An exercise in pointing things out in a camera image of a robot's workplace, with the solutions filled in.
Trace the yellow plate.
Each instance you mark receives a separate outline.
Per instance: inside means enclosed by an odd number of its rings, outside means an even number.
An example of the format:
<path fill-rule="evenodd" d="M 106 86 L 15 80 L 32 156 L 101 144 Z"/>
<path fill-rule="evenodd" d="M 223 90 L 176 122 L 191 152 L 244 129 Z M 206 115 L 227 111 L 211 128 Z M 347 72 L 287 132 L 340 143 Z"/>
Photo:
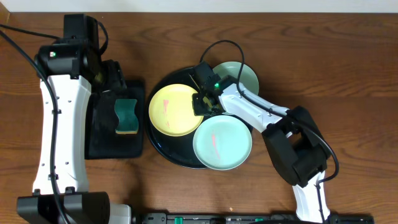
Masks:
<path fill-rule="evenodd" d="M 149 119 L 162 134 L 179 137 L 190 134 L 202 123 L 204 116 L 193 110 L 194 88 L 171 84 L 155 93 L 149 103 Z"/>

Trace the light green plate bottom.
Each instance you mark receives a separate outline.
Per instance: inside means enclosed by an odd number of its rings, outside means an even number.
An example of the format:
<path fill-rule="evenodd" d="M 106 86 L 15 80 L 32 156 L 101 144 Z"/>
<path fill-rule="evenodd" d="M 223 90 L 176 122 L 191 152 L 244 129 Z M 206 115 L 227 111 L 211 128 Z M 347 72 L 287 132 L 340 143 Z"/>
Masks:
<path fill-rule="evenodd" d="M 197 159 L 214 170 L 230 170 L 240 166 L 250 155 L 252 136 L 238 118 L 214 116 L 199 125 L 193 137 Z"/>

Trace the light green plate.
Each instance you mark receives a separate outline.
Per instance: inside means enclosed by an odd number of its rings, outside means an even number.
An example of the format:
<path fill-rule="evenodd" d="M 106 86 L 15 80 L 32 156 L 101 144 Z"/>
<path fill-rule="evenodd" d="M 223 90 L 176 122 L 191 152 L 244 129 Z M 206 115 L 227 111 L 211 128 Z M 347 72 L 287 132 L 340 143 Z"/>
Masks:
<path fill-rule="evenodd" d="M 213 72 L 221 78 L 231 75 L 237 78 L 241 62 L 223 62 L 213 68 Z M 259 80 L 251 67 L 244 65 L 241 72 L 240 82 L 252 93 L 259 94 Z"/>
<path fill-rule="evenodd" d="M 214 170 L 230 170 L 240 166 L 250 155 L 252 136 L 238 118 L 214 116 L 199 125 L 193 137 L 197 159 Z"/>

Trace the light green plate top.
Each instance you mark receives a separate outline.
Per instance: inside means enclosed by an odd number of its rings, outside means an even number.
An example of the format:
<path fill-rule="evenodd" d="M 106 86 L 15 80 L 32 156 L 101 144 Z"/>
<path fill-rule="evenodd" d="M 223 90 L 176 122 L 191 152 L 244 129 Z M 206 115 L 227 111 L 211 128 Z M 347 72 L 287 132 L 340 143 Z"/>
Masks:
<path fill-rule="evenodd" d="M 241 62 L 223 62 L 213 68 L 213 72 L 221 78 L 231 75 L 237 78 Z M 251 67 L 244 65 L 241 72 L 240 82 L 252 93 L 259 94 L 259 80 Z"/>

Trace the green yellow sponge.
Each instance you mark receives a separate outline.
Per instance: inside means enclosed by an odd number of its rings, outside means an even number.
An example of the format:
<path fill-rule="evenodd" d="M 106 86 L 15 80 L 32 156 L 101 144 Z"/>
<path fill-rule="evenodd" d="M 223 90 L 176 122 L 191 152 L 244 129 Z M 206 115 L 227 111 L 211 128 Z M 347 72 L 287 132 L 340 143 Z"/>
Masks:
<path fill-rule="evenodd" d="M 136 99 L 117 99 L 114 111 L 118 117 L 118 125 L 115 129 L 117 134 L 137 134 L 139 120 L 135 114 Z"/>

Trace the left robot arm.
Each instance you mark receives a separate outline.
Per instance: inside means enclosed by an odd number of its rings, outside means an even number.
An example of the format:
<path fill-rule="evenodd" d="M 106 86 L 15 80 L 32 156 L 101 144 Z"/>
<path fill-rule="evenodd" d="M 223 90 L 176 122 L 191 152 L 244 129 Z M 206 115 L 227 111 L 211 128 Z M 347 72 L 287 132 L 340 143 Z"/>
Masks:
<path fill-rule="evenodd" d="M 132 208 L 90 192 L 85 166 L 86 112 L 94 91 L 126 87 L 120 65 L 102 60 L 102 23 L 84 14 L 64 17 L 63 37 L 42 46 L 34 67 L 41 79 L 44 120 L 32 195 L 17 199 L 29 223 L 132 223 Z"/>

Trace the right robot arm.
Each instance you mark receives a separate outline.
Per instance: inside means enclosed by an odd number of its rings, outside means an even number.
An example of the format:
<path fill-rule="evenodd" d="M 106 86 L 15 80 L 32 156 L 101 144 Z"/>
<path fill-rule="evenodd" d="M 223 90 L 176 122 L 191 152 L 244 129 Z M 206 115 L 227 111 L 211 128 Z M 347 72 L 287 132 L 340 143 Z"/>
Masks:
<path fill-rule="evenodd" d="M 330 211 L 325 202 L 327 160 L 335 153 L 303 107 L 272 104 L 249 91 L 239 77 L 220 77 L 200 62 L 190 74 L 199 92 L 193 95 L 196 115 L 226 112 L 258 130 L 277 173 L 293 187 L 296 216 L 302 222 L 325 223 Z"/>

